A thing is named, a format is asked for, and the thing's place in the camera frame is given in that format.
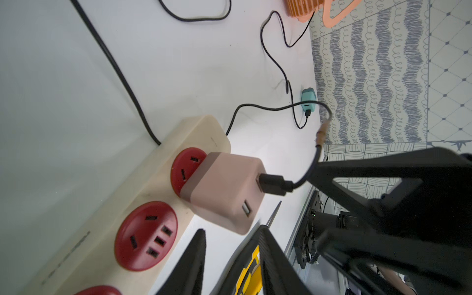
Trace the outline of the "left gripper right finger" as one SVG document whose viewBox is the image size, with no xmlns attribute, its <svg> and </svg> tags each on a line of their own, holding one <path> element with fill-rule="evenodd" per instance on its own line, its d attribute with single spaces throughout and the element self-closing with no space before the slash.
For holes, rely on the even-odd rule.
<svg viewBox="0 0 472 295">
<path fill-rule="evenodd" d="M 238 253 L 227 274 L 223 276 L 222 284 L 217 288 L 219 295 L 233 295 L 236 292 L 237 280 L 242 270 L 250 265 L 256 247 L 259 247 L 261 257 L 260 267 L 265 295 L 310 294 L 288 262 L 270 229 L 261 225 Z"/>
</svg>

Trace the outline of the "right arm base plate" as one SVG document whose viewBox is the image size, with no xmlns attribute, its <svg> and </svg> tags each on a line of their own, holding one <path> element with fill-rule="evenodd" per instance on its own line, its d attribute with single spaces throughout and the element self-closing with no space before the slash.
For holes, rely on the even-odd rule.
<svg viewBox="0 0 472 295">
<path fill-rule="evenodd" d="M 320 192 L 316 189 L 313 190 L 309 194 L 308 204 L 302 213 L 302 220 L 293 243 L 296 260 L 301 269 L 305 269 L 308 264 L 317 262 L 320 255 L 316 251 L 315 244 L 322 233 L 327 229 L 339 226 L 339 215 L 324 213 Z"/>
</svg>

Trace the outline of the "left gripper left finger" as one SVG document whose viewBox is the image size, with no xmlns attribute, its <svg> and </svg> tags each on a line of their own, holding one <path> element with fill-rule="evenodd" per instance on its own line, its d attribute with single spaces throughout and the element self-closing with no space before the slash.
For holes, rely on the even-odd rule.
<svg viewBox="0 0 472 295">
<path fill-rule="evenodd" d="M 206 246 L 206 233 L 199 229 L 156 295 L 201 295 Z"/>
</svg>

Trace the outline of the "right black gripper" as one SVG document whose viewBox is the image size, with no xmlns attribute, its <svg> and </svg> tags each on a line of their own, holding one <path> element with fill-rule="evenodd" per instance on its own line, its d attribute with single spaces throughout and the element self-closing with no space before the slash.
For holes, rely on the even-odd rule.
<svg viewBox="0 0 472 295">
<path fill-rule="evenodd" d="M 328 229 L 317 251 L 363 295 L 472 292 L 472 161 L 434 147 L 355 161 L 314 163 L 307 181 L 348 210 L 369 200 L 335 178 L 400 178 L 375 202 L 382 231 Z"/>
</svg>

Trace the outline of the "cream red power strip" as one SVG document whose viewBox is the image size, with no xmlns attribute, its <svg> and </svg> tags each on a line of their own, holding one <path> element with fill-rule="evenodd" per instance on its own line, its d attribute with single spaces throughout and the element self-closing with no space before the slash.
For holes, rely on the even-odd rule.
<svg viewBox="0 0 472 295">
<path fill-rule="evenodd" d="M 172 163 L 186 148 L 206 153 L 229 152 L 231 144 L 212 115 L 182 120 L 115 190 L 101 207 L 69 238 L 21 291 L 23 295 L 74 295 L 107 285 L 123 295 L 147 295 L 168 258 L 143 272 L 122 268 L 115 259 L 114 241 L 131 212 L 152 201 L 163 201 L 177 214 L 177 239 L 194 217 L 170 183 Z"/>
</svg>

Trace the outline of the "pink charger of blue fan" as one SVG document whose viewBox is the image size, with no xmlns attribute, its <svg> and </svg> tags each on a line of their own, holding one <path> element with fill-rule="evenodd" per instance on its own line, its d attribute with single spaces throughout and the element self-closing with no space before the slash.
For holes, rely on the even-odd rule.
<svg viewBox="0 0 472 295">
<path fill-rule="evenodd" d="M 258 176 L 262 160 L 225 152 L 188 148 L 171 169 L 175 194 L 204 220 L 240 235 L 249 232 L 264 199 Z"/>
</svg>

